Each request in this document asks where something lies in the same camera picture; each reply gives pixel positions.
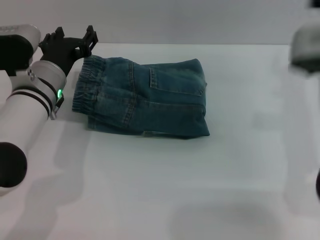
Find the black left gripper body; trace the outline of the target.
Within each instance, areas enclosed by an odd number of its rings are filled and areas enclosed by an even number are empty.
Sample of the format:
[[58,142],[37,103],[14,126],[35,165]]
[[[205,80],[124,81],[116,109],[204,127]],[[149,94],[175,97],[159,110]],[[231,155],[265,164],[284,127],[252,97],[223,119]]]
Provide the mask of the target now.
[[67,76],[74,63],[82,58],[81,48],[85,41],[80,38],[64,37],[60,33],[47,33],[40,42],[42,51],[41,61],[48,61],[57,65]]

